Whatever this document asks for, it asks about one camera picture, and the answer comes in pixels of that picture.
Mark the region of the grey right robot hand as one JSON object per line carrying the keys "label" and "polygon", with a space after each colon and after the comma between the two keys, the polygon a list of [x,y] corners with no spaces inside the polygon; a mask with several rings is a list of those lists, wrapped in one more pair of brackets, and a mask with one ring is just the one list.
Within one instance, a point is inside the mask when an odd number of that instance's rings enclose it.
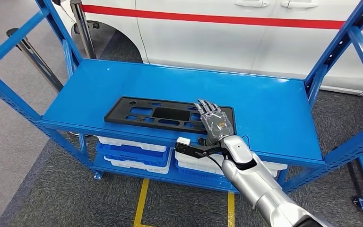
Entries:
{"label": "grey right robot hand", "polygon": [[194,103],[200,114],[200,119],[207,131],[207,138],[202,141],[204,146],[216,145],[221,139],[234,135],[234,128],[226,113],[208,100],[198,99]]}

